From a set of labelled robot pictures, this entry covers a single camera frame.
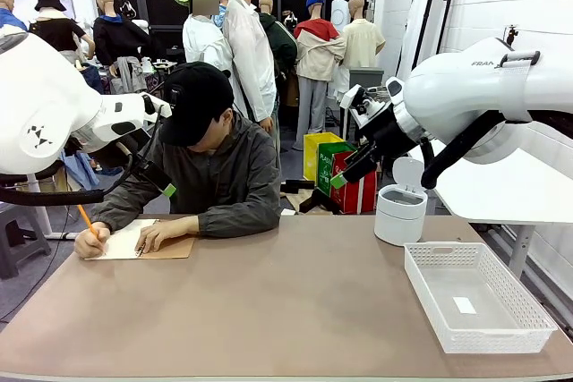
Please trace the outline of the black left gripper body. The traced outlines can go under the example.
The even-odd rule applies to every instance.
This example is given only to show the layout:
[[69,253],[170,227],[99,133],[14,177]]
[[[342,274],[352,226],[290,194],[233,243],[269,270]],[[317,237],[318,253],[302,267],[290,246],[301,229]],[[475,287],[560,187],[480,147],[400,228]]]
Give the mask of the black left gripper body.
[[152,162],[149,159],[153,139],[145,130],[128,133],[116,142],[122,154],[122,167],[128,170],[149,170]]

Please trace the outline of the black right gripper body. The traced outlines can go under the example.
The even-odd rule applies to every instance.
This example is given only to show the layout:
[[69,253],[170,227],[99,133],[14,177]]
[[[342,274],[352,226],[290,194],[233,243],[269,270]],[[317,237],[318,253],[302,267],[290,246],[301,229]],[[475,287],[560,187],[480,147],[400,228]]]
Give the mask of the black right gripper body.
[[399,126],[393,111],[379,111],[376,115],[357,116],[359,132],[367,142],[360,149],[360,161],[374,163],[381,157],[399,157],[413,149],[417,143]]

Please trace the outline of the person's left hand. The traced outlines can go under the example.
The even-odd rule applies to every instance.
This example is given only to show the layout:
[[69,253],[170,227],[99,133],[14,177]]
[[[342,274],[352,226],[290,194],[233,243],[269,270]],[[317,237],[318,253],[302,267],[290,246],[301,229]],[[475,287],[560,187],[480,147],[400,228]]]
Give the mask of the person's left hand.
[[155,252],[160,249],[164,242],[189,234],[197,235],[199,232],[199,218],[197,216],[160,220],[141,229],[135,250],[139,253]]

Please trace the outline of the person's right hand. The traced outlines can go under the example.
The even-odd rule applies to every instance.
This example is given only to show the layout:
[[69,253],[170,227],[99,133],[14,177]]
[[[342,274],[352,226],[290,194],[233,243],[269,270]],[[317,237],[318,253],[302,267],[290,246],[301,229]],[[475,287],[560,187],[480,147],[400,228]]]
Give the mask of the person's right hand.
[[74,251],[82,259],[100,257],[110,237],[110,230],[106,223],[95,222],[92,228],[93,230],[85,229],[80,232],[74,241]]

